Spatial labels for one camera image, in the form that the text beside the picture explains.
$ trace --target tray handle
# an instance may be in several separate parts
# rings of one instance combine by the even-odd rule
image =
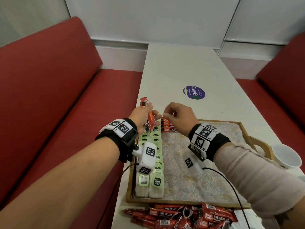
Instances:
[[[256,139],[252,136],[249,136],[249,139],[252,144],[257,145],[264,150],[266,158],[269,158],[270,160],[274,160],[274,154],[272,148],[267,143],[259,139]]]

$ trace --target red booth backrest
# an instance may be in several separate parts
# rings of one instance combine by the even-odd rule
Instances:
[[[0,48],[0,201],[101,64],[77,17]]]
[[[257,74],[257,79],[305,128],[305,33],[293,38]]]

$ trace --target white table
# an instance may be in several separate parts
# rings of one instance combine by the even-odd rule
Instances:
[[[186,86],[203,89],[205,97],[201,100],[188,98],[183,92]],[[178,102],[191,107],[197,119],[240,121],[250,136],[270,146],[280,143],[212,48],[150,44],[138,99],[144,96],[161,114],[170,102]],[[299,168],[288,172],[303,175]],[[120,184],[112,228],[142,228],[120,214],[120,210],[135,206],[125,201],[128,177],[126,171]]]

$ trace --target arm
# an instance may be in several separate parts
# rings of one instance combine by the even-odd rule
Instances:
[[[170,103],[163,117],[188,137],[198,124],[191,108]],[[264,158],[226,143],[215,153],[217,168],[263,219],[266,228],[305,228],[305,183]]]
[[[130,119],[143,133],[152,109],[137,107]],[[0,212],[1,228],[69,228],[118,161],[108,137],[88,145],[34,182]]]

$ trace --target hand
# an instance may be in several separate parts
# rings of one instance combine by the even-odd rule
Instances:
[[[139,135],[143,134],[144,128],[143,125],[147,122],[148,119],[148,113],[152,110],[153,104],[148,103],[148,105],[144,108],[136,107],[131,115],[128,117],[131,119],[135,125],[138,128]],[[152,114],[154,115],[155,120],[161,119],[162,115],[158,114],[159,112],[157,110],[153,110]],[[155,127],[159,126],[160,122],[156,122]]]
[[[163,117],[172,122],[177,130],[186,137],[189,136],[192,128],[199,123],[190,107],[174,102],[165,108]]]

